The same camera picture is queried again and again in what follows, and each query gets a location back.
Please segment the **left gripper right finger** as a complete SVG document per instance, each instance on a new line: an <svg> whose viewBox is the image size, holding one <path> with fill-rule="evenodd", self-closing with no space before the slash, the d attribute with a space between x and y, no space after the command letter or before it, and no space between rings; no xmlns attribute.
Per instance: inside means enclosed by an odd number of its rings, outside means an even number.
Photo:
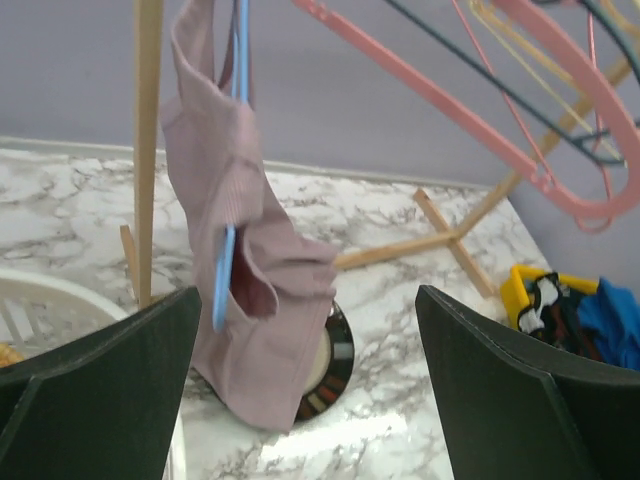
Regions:
<svg viewBox="0 0 640 480"><path fill-rule="evenodd" d="M455 479L638 479L638 372L549 346L431 285L415 308Z"/></svg>

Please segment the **mauve tank top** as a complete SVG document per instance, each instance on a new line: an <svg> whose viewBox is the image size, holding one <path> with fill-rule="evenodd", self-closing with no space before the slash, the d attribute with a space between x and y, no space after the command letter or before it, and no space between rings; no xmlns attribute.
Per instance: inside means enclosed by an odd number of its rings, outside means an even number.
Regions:
<svg viewBox="0 0 640 480"><path fill-rule="evenodd" d="M171 31L178 95L161 110L168 175L185 211L201 297L192 366L247 424L286 432L312 371L335 290L330 245L298 234L266 178L254 110L214 70L210 1ZM212 326L216 263L236 227L225 323Z"/></svg>

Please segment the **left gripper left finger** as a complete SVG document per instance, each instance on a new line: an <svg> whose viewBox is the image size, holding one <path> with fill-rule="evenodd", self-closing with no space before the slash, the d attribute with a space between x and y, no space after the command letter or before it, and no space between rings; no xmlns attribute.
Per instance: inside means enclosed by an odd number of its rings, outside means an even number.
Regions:
<svg viewBox="0 0 640 480"><path fill-rule="evenodd" d="M199 314L184 288L2 368L2 478L186 478L180 403Z"/></svg>

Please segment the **light blue wire hanger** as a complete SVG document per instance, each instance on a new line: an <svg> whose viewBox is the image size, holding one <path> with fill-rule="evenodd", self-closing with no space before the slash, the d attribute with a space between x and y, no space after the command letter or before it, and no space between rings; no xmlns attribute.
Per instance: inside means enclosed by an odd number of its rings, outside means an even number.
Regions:
<svg viewBox="0 0 640 480"><path fill-rule="evenodd" d="M232 61L231 95L234 99L247 103L249 101L249 10L250 1L233 2L232 14ZM225 323L228 303L236 227L225 226L224 240L216 263L216 284L213 295L212 326L220 331Z"/></svg>

